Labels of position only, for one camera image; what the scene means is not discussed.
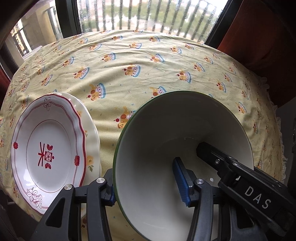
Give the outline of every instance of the red curtain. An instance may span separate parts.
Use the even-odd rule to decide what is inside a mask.
[[[281,106],[296,96],[296,44],[279,18],[259,0],[243,0],[218,49],[262,77]]]
[[[0,69],[0,108],[2,106],[9,83],[9,79],[6,77],[2,69]]]

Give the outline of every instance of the yellow tablecloth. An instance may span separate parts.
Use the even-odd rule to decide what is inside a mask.
[[[174,90],[208,94],[230,109],[247,133],[254,165],[281,180],[280,131],[258,76],[228,55],[192,40],[125,30],[85,33],[49,44],[15,73],[0,112],[0,187],[40,220],[18,192],[10,159],[17,120],[36,98],[63,91],[85,104],[99,131],[104,175],[112,168],[118,137],[133,112],[152,97]],[[143,240],[117,204],[107,213],[114,241]],[[84,240],[86,222],[81,222]]]

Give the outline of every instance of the screw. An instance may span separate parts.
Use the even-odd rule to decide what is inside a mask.
[[[103,183],[105,181],[105,178],[99,177],[96,181],[97,183]]]
[[[195,182],[196,182],[197,184],[199,184],[199,185],[202,185],[202,184],[205,183],[205,181],[204,181],[203,179],[200,179],[200,178],[196,179]]]
[[[64,186],[65,190],[70,190],[72,188],[72,185],[71,184],[67,184]]]

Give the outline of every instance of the window pane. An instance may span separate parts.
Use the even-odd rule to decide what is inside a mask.
[[[55,1],[40,0],[14,26],[5,43],[16,64],[36,53],[42,46],[63,39]]]
[[[146,29],[199,42],[206,40],[226,3],[227,0],[77,0],[83,33]]]

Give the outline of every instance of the white ruffled edge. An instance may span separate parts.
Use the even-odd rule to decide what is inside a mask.
[[[284,145],[283,145],[283,135],[281,133],[281,118],[276,116],[276,110],[277,110],[277,105],[274,105],[274,103],[271,101],[269,93],[268,93],[268,89],[269,89],[269,85],[266,84],[267,82],[267,78],[266,77],[261,77],[260,79],[260,83],[261,85],[266,89],[266,94],[267,94],[267,98],[270,101],[271,105],[272,105],[272,110],[274,111],[274,116],[275,116],[275,120],[276,123],[278,125],[279,128],[279,135],[280,135],[280,139],[281,139],[281,151],[282,151],[282,166],[283,169],[281,171],[281,182],[284,183],[285,179],[286,179],[286,162],[287,162],[287,158],[285,158],[284,156]]]

